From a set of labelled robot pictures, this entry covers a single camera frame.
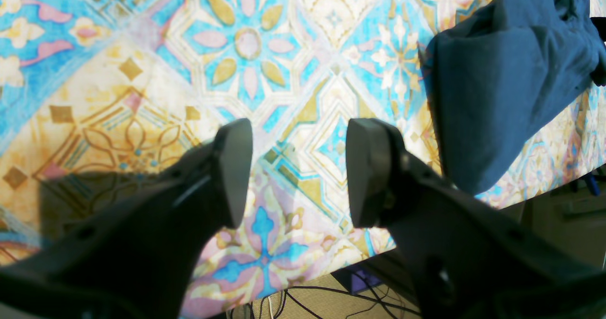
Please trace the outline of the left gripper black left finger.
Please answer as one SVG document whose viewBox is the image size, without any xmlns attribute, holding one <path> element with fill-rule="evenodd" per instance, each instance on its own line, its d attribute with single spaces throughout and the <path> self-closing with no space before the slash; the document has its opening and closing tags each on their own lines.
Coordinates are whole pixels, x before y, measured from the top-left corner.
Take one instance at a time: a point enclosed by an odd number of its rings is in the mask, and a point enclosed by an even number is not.
<svg viewBox="0 0 606 319">
<path fill-rule="evenodd" d="M 253 132 L 241 118 L 150 186 L 1 268 L 1 303 L 44 319 L 177 319 L 206 244 L 245 213 Z"/>
</svg>

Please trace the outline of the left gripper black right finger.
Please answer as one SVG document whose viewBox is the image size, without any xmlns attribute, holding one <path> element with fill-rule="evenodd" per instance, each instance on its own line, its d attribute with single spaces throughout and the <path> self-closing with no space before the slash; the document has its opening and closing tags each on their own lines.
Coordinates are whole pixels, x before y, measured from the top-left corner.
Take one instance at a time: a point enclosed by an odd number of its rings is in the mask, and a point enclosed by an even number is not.
<svg viewBox="0 0 606 319">
<path fill-rule="evenodd" d="M 605 272 L 457 190 L 409 153 L 398 128 L 347 125 L 355 228 L 385 228 L 425 319 L 603 319 Z"/>
</svg>

